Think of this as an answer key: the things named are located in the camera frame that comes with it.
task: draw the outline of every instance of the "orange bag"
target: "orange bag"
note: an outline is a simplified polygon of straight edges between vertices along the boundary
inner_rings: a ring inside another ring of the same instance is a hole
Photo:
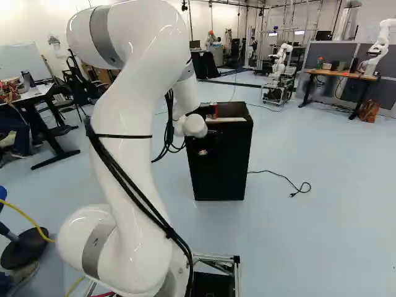
[[[369,99],[359,110],[360,120],[368,123],[374,123],[376,121],[379,108],[381,106],[374,100]]]

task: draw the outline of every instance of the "gray partition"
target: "gray partition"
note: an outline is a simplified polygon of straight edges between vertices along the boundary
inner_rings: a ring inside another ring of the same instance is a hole
[[[372,46],[372,43],[362,43],[360,44],[360,48],[358,54],[356,55],[359,58],[359,62],[371,59],[367,55],[368,49]],[[389,45],[389,52],[386,56],[384,56],[378,63],[376,71],[381,73],[381,76],[385,77],[396,77],[396,45]]]
[[[309,44],[304,68],[315,68],[319,57],[323,57],[325,63],[345,61],[347,66],[349,66],[352,62],[357,45],[357,43],[351,42],[311,42]]]
[[[332,61],[345,61],[349,64],[356,52],[357,46],[358,44],[354,42],[311,42],[306,53],[304,68],[315,68],[317,59],[320,56],[324,57],[324,61],[328,63]],[[372,43],[362,43],[359,45],[356,53],[359,62],[370,59],[367,55],[367,50],[371,46]],[[365,99],[373,99],[381,105],[381,108],[391,110],[396,102],[396,45],[389,46],[388,54],[380,60],[376,70],[381,73],[383,78],[378,82],[370,83],[371,85]],[[364,82],[362,80],[348,79],[343,89],[341,100],[357,102],[363,91],[363,87]]]
[[[363,84],[362,80],[348,79],[341,100],[357,102],[363,91]],[[396,81],[382,79],[370,84],[365,99],[373,99],[381,108],[391,110],[396,101]]]

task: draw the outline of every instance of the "blue object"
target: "blue object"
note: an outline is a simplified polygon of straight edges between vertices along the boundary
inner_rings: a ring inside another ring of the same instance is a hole
[[[5,200],[7,197],[7,190],[5,187],[0,186],[0,199]]]
[[[0,199],[5,200],[7,197],[7,190],[5,187],[0,186]],[[2,208],[4,207],[4,204],[0,204],[0,212],[2,211]]]

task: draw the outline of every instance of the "black box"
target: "black box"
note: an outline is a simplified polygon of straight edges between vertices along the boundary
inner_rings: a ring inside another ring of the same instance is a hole
[[[203,103],[206,118],[213,110]],[[245,102],[217,103],[218,119],[207,119],[203,139],[186,137],[186,150],[196,200],[243,200],[248,175],[253,120]]]

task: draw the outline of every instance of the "wooden desk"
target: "wooden desk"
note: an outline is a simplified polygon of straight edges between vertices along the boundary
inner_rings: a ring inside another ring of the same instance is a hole
[[[331,70],[325,70],[325,69],[320,69],[320,70],[310,69],[310,70],[306,70],[305,72],[310,74],[310,76],[309,76],[307,90],[306,90],[305,96],[304,96],[304,101],[302,102],[302,104],[300,104],[298,106],[299,108],[302,108],[302,107],[313,102],[313,100],[308,100],[308,97],[309,97],[309,92],[311,91],[312,85],[314,83],[315,76],[324,75],[324,76],[346,77],[348,79],[358,79],[358,80],[362,80],[364,82],[363,92],[360,95],[360,98],[356,104],[355,110],[352,112],[352,114],[349,117],[350,120],[355,119],[356,116],[358,115],[360,106],[364,100],[364,97],[366,95],[367,89],[370,86],[370,83],[376,82],[379,79],[377,76],[365,76],[360,73],[349,73],[348,71],[340,72],[340,71],[331,71]]]
[[[349,79],[362,79],[362,80],[377,80],[378,77],[376,76],[364,76],[360,73],[349,73],[349,71],[331,71],[331,70],[317,70],[317,69],[310,69],[306,70],[306,73],[314,74],[314,75],[325,75],[325,76],[342,76],[347,77]]]

